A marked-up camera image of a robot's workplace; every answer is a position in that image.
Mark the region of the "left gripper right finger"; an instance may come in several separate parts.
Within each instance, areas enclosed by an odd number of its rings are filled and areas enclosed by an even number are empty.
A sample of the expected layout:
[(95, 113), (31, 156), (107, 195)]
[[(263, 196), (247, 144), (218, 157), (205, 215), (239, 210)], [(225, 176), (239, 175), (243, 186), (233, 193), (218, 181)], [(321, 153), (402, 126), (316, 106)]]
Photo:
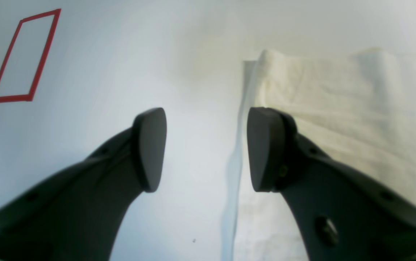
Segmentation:
[(337, 162), (282, 111), (251, 107), (254, 191), (281, 193), (311, 261), (416, 261), (416, 206)]

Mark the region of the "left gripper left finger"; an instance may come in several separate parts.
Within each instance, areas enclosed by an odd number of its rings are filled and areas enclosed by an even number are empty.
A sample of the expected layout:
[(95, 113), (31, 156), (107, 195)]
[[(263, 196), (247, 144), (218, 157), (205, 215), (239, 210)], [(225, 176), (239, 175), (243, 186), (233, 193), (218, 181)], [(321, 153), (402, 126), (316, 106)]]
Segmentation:
[(159, 186), (167, 134), (163, 108), (83, 161), (57, 172), (0, 209), (1, 261), (108, 261), (125, 214)]

